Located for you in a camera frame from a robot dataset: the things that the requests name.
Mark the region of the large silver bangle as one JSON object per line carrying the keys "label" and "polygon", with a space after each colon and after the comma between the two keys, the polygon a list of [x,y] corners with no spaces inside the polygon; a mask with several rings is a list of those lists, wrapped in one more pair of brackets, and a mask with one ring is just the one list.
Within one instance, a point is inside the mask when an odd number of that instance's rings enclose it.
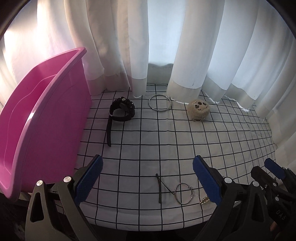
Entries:
{"label": "large silver bangle", "polygon": [[157,112],[164,112],[172,109],[171,98],[164,94],[152,95],[148,100],[149,107]]}

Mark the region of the pearl hair claw clip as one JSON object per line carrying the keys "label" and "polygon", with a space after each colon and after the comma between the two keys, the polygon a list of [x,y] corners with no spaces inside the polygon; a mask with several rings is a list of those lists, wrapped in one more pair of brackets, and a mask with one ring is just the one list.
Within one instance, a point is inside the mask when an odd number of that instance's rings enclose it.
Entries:
{"label": "pearl hair claw clip", "polygon": [[210,201],[210,199],[209,199],[209,197],[208,196],[205,196],[205,197],[203,197],[201,200],[200,200],[200,204],[201,205],[203,205],[203,204],[206,204],[207,202],[209,202]]}

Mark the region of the black wrist watch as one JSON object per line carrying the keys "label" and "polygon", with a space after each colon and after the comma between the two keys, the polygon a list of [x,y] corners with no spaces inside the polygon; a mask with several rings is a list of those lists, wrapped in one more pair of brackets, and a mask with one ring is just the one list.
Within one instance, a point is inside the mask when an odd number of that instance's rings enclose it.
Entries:
{"label": "black wrist watch", "polygon": [[106,126],[107,145],[111,147],[111,130],[114,121],[125,122],[131,120],[135,115],[134,103],[126,97],[115,99],[109,109],[108,122]]}

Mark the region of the white sheer curtain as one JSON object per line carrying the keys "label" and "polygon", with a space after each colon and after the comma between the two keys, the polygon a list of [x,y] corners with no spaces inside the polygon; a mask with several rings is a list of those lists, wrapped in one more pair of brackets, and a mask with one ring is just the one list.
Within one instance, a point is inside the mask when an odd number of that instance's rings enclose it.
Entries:
{"label": "white sheer curtain", "polygon": [[295,169],[295,35],[267,1],[1,1],[1,105],[37,64],[85,47],[91,94],[148,83],[188,102],[223,96],[270,124],[276,161]]}

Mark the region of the pink plastic tub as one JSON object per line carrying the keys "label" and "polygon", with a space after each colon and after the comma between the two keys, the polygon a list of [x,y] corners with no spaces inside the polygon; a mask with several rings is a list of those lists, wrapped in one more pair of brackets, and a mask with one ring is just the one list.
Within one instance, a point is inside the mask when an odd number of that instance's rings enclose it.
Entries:
{"label": "pink plastic tub", "polygon": [[55,183],[74,172],[91,95],[83,47],[32,68],[1,111],[1,191],[11,201],[37,181]]}

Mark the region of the black bobby pin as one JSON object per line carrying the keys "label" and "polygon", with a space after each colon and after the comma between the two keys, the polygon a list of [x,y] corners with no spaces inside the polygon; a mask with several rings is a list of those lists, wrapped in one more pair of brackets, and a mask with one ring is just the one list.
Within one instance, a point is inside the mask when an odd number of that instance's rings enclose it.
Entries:
{"label": "black bobby pin", "polygon": [[155,176],[157,178],[158,187],[159,187],[159,204],[162,203],[162,186],[164,186],[168,190],[168,192],[175,197],[175,192],[170,190],[170,188],[162,181],[161,176],[158,173],[156,173]]}

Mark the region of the beige plush face charm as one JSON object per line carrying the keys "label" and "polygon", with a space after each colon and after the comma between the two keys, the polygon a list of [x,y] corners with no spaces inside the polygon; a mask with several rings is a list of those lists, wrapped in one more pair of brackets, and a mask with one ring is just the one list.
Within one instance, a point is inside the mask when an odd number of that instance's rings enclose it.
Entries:
{"label": "beige plush face charm", "polygon": [[199,99],[190,102],[186,109],[189,118],[194,121],[203,121],[210,113],[210,106],[208,103]]}

